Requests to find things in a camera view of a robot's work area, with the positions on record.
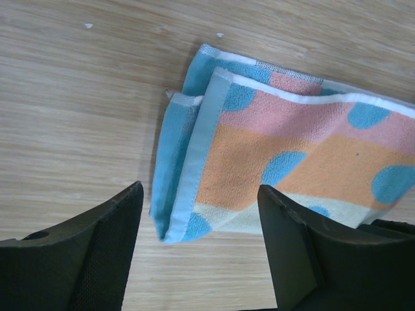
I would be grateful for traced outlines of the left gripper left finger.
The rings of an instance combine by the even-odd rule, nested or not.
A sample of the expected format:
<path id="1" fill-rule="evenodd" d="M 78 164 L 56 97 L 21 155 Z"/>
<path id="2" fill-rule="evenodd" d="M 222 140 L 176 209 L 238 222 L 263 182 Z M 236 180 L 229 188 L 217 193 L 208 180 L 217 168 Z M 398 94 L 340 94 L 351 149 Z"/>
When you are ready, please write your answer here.
<path id="1" fill-rule="evenodd" d="M 142 208 L 137 181 L 60 224 L 1 241 L 1 309 L 121 310 Z"/>

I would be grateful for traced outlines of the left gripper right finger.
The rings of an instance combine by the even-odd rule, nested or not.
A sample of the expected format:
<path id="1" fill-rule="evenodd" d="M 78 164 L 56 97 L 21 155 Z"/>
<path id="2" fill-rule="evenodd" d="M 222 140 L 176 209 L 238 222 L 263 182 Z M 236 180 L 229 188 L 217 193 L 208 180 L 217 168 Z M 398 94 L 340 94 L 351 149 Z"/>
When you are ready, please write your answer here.
<path id="1" fill-rule="evenodd" d="M 414 226 L 353 229 L 268 185 L 257 193 L 278 310 L 413 310 Z"/>

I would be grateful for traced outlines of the blue polka dot towel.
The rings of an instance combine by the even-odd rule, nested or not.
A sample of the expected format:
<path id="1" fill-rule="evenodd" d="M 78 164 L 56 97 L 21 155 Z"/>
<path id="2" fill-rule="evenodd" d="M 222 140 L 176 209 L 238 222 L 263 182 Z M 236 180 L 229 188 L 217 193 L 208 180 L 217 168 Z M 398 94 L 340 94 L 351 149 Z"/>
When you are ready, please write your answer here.
<path id="1" fill-rule="evenodd" d="M 261 185 L 349 227 L 373 222 L 414 187 L 414 105 L 203 44 L 163 118 L 158 238 L 261 233 Z"/>

